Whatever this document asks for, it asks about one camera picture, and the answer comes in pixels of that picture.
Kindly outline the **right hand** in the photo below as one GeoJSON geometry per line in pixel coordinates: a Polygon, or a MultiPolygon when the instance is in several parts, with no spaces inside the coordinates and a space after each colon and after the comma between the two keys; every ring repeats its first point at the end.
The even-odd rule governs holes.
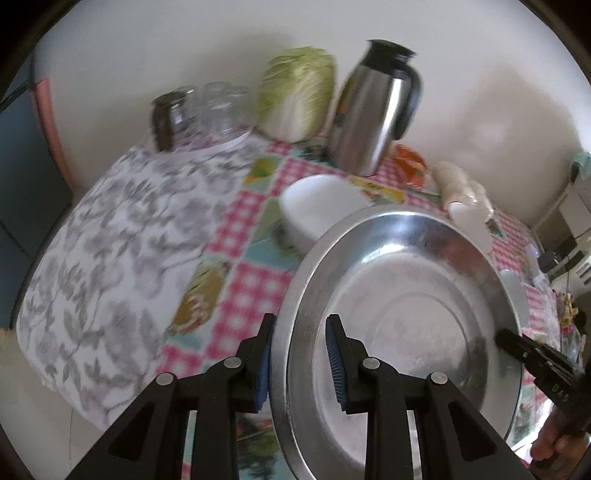
{"type": "Polygon", "coordinates": [[[530,455],[535,461],[549,459],[554,454],[580,460],[587,449],[588,441],[583,436],[563,432],[566,420],[563,413],[554,408],[532,445],[530,455]]]}

